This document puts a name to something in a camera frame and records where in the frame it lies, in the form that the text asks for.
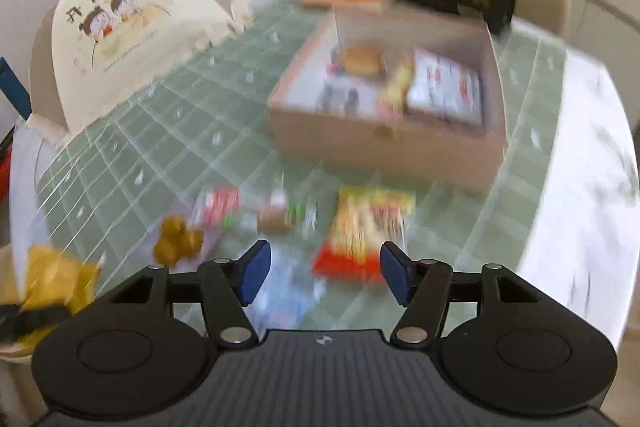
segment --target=cartoon children illustration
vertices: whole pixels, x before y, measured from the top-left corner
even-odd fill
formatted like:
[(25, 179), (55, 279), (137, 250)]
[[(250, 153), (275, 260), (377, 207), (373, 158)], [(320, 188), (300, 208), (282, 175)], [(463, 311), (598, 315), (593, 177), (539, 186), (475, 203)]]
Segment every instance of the cartoon children illustration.
[(80, 31), (83, 31), (87, 36), (98, 42), (101, 38), (106, 37), (113, 31), (111, 27), (111, 18), (109, 14), (105, 12), (99, 6), (96, 6), (92, 12), (90, 12), (83, 22), (80, 23)]
[(138, 0), (111, 0), (111, 11), (126, 22), (134, 13), (140, 13)]

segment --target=table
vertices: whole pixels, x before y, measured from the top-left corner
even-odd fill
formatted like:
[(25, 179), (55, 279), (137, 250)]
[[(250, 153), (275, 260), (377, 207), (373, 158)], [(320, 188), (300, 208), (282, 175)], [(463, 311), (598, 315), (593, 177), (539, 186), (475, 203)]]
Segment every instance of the table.
[[(270, 1), (257, 0), (256, 6), (264, 6)], [(288, 16), (290, 8), (278, 9), (280, 12), (274, 14), (273, 8), (269, 8), (271, 13), (264, 15), (267, 13), (264, 12), (254, 28), (249, 30), (254, 33), (243, 37), (253, 39), (252, 45), (259, 47), (261, 52), (271, 52), (271, 58), (281, 51), (278, 46), (289, 46), (291, 52), (319, 17), (313, 13), (302, 16), (308, 24), (305, 32), (296, 35), (290, 28), (277, 26), (281, 17)], [(274, 32), (277, 38), (273, 40), (277, 42), (271, 39)], [(79, 182), (75, 185), (71, 178), (67, 180), (72, 183), (65, 187), (67, 203), (66, 207), (62, 204), (60, 212), (63, 214), (59, 219), (65, 224), (56, 227), (54, 237), (65, 244), (65, 238), (70, 239), (68, 244), (73, 246), (70, 250), (76, 251), (84, 250), (86, 246), (79, 244), (78, 238), (86, 236), (93, 237), (92, 241), (98, 240), (84, 255), (96, 261), (105, 253), (106, 275), (100, 282), (104, 290), (143, 266), (142, 257), (123, 257), (114, 250), (126, 247), (127, 252), (135, 252), (143, 243), (146, 232), (157, 221), (158, 209), (175, 198), (176, 192), (179, 196), (193, 197), (202, 183), (233, 182), (245, 188), (250, 197), (260, 197), (271, 183), (269, 178), (284, 171), (286, 180), (292, 180), (295, 185), (291, 187), (294, 192), (318, 198), (319, 230), (306, 239), (270, 240), (274, 251), (280, 255), (303, 260), (309, 259), (322, 241), (333, 214), (335, 193), (340, 183), (374, 182), (408, 187), (418, 197), (418, 216), (408, 232), (410, 255), (424, 257), (426, 250), (429, 257), (437, 257), (456, 269), (468, 271), (478, 270), (482, 263), (489, 261), (503, 263), (587, 319), (617, 345), (634, 288), (640, 248), (640, 232), (636, 232), (640, 217), (638, 171), (620, 99), (602, 64), (566, 49), (562, 41), (527, 23), (514, 21), (513, 31), (497, 39), (496, 48), (500, 55), (507, 116), (513, 133), (506, 161), (498, 174), (499, 182), (486, 197), (465, 194), (441, 184), (417, 184), (394, 179), (380, 172), (351, 171), (282, 158), (269, 141), (264, 105), (260, 103), (264, 104), (270, 90), (266, 78), (270, 79), (269, 82), (276, 81), (278, 72), (286, 65), (286, 56), (276, 55), (278, 60), (273, 58), (265, 72), (260, 70), (260, 60), (251, 63), (250, 57), (244, 53), (234, 60), (241, 60), (242, 67), (249, 68), (248, 71), (236, 68), (226, 71), (224, 77), (215, 77), (211, 73), (215, 69), (212, 66), (224, 66), (228, 59), (223, 45), (221, 50), (213, 50), (207, 52), (209, 55), (194, 59), (187, 67), (189, 73), (181, 71), (174, 78), (154, 84), (155, 87), (141, 94), (141, 97), (146, 96), (146, 100), (139, 98), (116, 108), (109, 120), (89, 127), (84, 146), (94, 146), (95, 139), (100, 146), (97, 152), (102, 160), (105, 154), (113, 153), (114, 161), (107, 158), (106, 162), (101, 162), (100, 172), (78, 174)], [(215, 64), (217, 57), (223, 60)], [(184, 74), (196, 75), (197, 84), (203, 91), (190, 92), (189, 96), (181, 92), (180, 85), (193, 84), (193, 78), (185, 80)], [(228, 91), (229, 87), (235, 88), (228, 84), (231, 77), (235, 82), (244, 80), (241, 90), (244, 98), (237, 97), (239, 91)], [(187, 147), (180, 148), (180, 144), (173, 142), (171, 146), (160, 147), (156, 154), (153, 147), (148, 148), (136, 141), (137, 134), (142, 131), (136, 128), (140, 125), (138, 120), (146, 119), (138, 112), (140, 108), (155, 120), (151, 123), (156, 131), (148, 132), (146, 137), (151, 145), (154, 140), (159, 141), (166, 136), (167, 128), (180, 124), (169, 123), (167, 119), (181, 120), (183, 111), (188, 110), (191, 115), (194, 108), (203, 108), (198, 104), (201, 100), (206, 103), (212, 86), (205, 80), (213, 80), (217, 90), (227, 89), (225, 92), (231, 100), (217, 108), (204, 107), (210, 118), (202, 123), (202, 136), (185, 136), (178, 129), (170, 137), (178, 138), (177, 141), (183, 145), (186, 143)], [(163, 102), (162, 90), (167, 87), (170, 92), (164, 93), (168, 98)], [(137, 115), (130, 114), (132, 107)], [(111, 121), (114, 122), (114, 133), (106, 136), (106, 129), (111, 132)], [(159, 130), (156, 124), (164, 126), (165, 130)], [(236, 151), (229, 149), (219, 158), (212, 153), (203, 155), (198, 146), (216, 142), (233, 145)], [(130, 145), (138, 148), (131, 151), (135, 154), (125, 160), (127, 154), (120, 153)], [(82, 140), (72, 144), (70, 153), (74, 160), (78, 159), (75, 155), (81, 154), (84, 146)], [(156, 184), (164, 174), (163, 169), (175, 168), (172, 162), (179, 154), (176, 154), (178, 149), (171, 149), (173, 146), (182, 154), (177, 162), (184, 161), (181, 177), (173, 179), (175, 185), (169, 187), (169, 192), (156, 190)], [(37, 212), (39, 204), (35, 186), (40, 181), (40, 189), (45, 187), (48, 176), (56, 185), (65, 182), (66, 171), (57, 171), (69, 164), (68, 157), (59, 156), (56, 160), (59, 164), (54, 162), (49, 174), (44, 174), (55, 155), (56, 150), (43, 142), (36, 129), (29, 126), (18, 129), (12, 156), (10, 219), (19, 273), (24, 271), (30, 244), (46, 241), (52, 232), (47, 226), (47, 219), (44, 219), (44, 212)], [(242, 166), (249, 164), (252, 166), (250, 171), (249, 167), (242, 171)], [(119, 193), (125, 198), (124, 201), (120, 198), (122, 206), (108, 205), (112, 208), (109, 212), (119, 214), (100, 214), (99, 206), (96, 210), (92, 198), (100, 195), (99, 183), (91, 185), (95, 187), (94, 195), (91, 196), (89, 191), (88, 199), (81, 203), (85, 197), (85, 185), (99, 181), (96, 178), (98, 174), (108, 180), (113, 178), (117, 180), (117, 187), (124, 187)], [(136, 183), (136, 179), (141, 177), (140, 183)], [(113, 196), (113, 187), (109, 187)], [(74, 190), (80, 190), (77, 203), (69, 205)], [(50, 212), (54, 206), (47, 208), (44, 204), (43, 209)], [(118, 219), (123, 209), (130, 210), (131, 219)], [(154, 219), (146, 214), (154, 214)], [(440, 216), (454, 218), (447, 220)], [(118, 233), (105, 242), (105, 232), (110, 233), (116, 228)], [(88, 233), (91, 229), (94, 229), (93, 235)], [(134, 240), (132, 244), (119, 245), (119, 237), (132, 237)], [(255, 237), (251, 231), (234, 234), (223, 241), (219, 255), (237, 257)], [(468, 319), (472, 308), (469, 305), (453, 306), (447, 328)], [(328, 283), (323, 300), (307, 314), (300, 326), (323, 329), (382, 327), (388, 333), (401, 312), (386, 288), (332, 281)], [(193, 307), (178, 309), (177, 313), (194, 327), (202, 328)]]

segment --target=snack package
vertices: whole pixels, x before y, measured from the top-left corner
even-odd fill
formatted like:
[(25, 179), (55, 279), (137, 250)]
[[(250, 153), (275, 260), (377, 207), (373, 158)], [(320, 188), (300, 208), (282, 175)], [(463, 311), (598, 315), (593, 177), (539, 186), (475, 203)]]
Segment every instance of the snack package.
[(415, 195), (379, 187), (340, 188), (329, 234), (314, 272), (330, 277), (382, 280), (380, 247), (404, 248), (404, 220), (415, 212)]
[(406, 106), (406, 93), (415, 78), (413, 57), (403, 58), (391, 71), (378, 97), (378, 110), (388, 120), (401, 118)]
[(482, 125), (478, 72), (423, 48), (415, 50), (415, 79), (406, 104), (416, 116)]
[[(51, 247), (36, 245), (29, 250), (26, 295), (21, 309), (35, 310), (64, 304), (77, 314), (94, 299), (95, 283), (100, 268), (94, 263), (81, 263)], [(41, 328), (20, 339), (26, 347), (34, 347), (53, 327)]]
[(378, 116), (378, 96), (387, 76), (383, 48), (374, 42), (336, 46), (324, 70), (318, 112), (356, 118)]
[(316, 206), (307, 201), (289, 201), (284, 176), (271, 191), (257, 213), (257, 229), (264, 233), (291, 233), (300, 227), (303, 235), (316, 228)]
[(229, 229), (239, 208), (240, 191), (236, 187), (205, 187), (196, 198), (190, 222), (198, 227)]
[(140, 248), (147, 264), (164, 264), (171, 273), (194, 271), (214, 251), (222, 226), (195, 221), (196, 205), (175, 201)]

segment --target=plastic wrapper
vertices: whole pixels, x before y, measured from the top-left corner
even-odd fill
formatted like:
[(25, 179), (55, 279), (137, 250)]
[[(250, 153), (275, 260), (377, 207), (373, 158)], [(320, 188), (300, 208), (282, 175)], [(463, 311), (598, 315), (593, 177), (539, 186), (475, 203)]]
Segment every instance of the plastic wrapper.
[(297, 327), (325, 292), (326, 282), (315, 277), (308, 266), (272, 251), (269, 274), (245, 312), (256, 333), (263, 337), (268, 329)]
[(414, 81), (414, 58), (405, 56), (391, 71), (378, 97), (378, 109), (389, 120), (402, 117), (406, 106), (406, 94)]
[(415, 50), (415, 79), (406, 103), (415, 116), (482, 125), (478, 72), (423, 48)]
[(149, 233), (140, 248), (146, 264), (165, 264), (171, 273), (180, 273), (194, 271), (210, 259), (222, 229), (202, 227), (193, 220), (194, 210), (194, 204), (182, 201), (169, 206), (160, 224)]
[(341, 187), (327, 239), (314, 272), (328, 277), (380, 280), (380, 247), (404, 248), (404, 222), (415, 212), (415, 195), (379, 187)]
[(378, 115), (378, 95), (386, 78), (388, 57), (375, 42), (336, 46), (324, 71), (324, 89), (316, 110), (349, 118)]
[(240, 208), (240, 191), (231, 186), (206, 187), (201, 190), (190, 222), (198, 227), (229, 229)]
[[(94, 263), (80, 263), (77, 259), (45, 246), (29, 250), (26, 274), (26, 294), (21, 308), (34, 310), (64, 304), (72, 314), (78, 313), (94, 299), (95, 283), (100, 273)], [(53, 327), (40, 328), (20, 339), (27, 347), (34, 347)]]
[(303, 235), (316, 228), (316, 205), (311, 201), (289, 200), (284, 189), (284, 174), (274, 181), (270, 197), (257, 211), (257, 229), (264, 233), (291, 233), (299, 229)]

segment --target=open box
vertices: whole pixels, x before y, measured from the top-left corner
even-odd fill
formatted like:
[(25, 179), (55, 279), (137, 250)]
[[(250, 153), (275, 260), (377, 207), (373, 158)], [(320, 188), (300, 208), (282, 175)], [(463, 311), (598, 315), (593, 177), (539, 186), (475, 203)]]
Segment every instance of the open box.
[[(309, 105), (324, 88), (326, 65), (338, 45), (371, 42), (393, 48), (422, 46), (479, 71), (483, 128), (446, 121), (375, 115), (356, 118), (317, 112)], [(492, 185), (507, 145), (502, 84), (483, 21), (424, 10), (336, 9), (318, 26), (273, 89), (268, 101), (278, 147), (292, 155), (379, 169), (471, 190)]]

